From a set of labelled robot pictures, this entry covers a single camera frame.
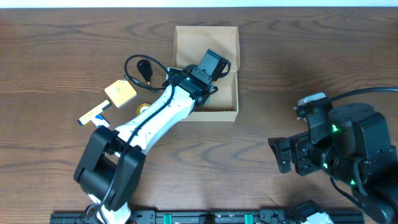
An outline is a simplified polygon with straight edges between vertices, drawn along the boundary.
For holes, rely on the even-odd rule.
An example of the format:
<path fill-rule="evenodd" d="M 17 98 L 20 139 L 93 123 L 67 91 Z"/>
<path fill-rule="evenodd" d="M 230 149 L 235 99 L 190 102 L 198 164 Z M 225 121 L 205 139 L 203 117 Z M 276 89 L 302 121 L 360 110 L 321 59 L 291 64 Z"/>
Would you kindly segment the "yellow adhesive tape roll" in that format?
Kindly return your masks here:
<path fill-rule="evenodd" d="M 143 112 L 145 112 L 145 110 L 147 110 L 150 106 L 151 106 L 151 104 L 149 104 L 149 103 L 143 103 L 143 104 L 139 105 L 136 110 L 137 115 L 140 115 Z"/>

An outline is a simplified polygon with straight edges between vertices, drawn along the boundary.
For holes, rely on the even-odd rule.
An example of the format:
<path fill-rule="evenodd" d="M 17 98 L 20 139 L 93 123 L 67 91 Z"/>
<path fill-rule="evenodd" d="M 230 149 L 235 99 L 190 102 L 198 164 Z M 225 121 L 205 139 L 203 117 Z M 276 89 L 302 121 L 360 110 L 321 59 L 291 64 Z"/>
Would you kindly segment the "yellow sticky notepad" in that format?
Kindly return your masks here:
<path fill-rule="evenodd" d="M 113 104 L 120 108 L 137 95 L 137 91 L 126 79 L 119 79 L 104 89 Z"/>

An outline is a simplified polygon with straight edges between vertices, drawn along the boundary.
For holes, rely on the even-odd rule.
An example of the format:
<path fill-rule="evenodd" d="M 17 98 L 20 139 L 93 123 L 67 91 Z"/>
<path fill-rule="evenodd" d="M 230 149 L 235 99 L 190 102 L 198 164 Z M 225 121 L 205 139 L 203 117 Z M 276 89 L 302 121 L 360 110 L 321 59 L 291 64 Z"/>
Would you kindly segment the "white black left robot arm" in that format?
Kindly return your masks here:
<path fill-rule="evenodd" d="M 126 223 L 134 193 L 151 147 L 177 122 L 216 91 L 222 73 L 189 65 L 167 70 L 168 85 L 148 109 L 114 130 L 101 126 L 91 135 L 74 180 L 92 199 L 87 216 L 101 223 Z"/>

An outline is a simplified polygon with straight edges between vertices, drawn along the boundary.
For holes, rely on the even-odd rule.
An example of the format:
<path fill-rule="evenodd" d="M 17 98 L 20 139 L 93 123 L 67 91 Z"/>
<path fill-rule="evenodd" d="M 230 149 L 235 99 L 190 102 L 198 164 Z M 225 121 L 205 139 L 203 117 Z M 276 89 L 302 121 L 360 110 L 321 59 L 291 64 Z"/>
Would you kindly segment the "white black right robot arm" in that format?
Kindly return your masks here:
<path fill-rule="evenodd" d="M 341 191 L 377 223 L 397 223 L 397 153 L 385 117 L 365 103 L 296 109 L 308 131 L 268 143 L 279 170 L 305 176 L 322 170 L 351 188 Z"/>

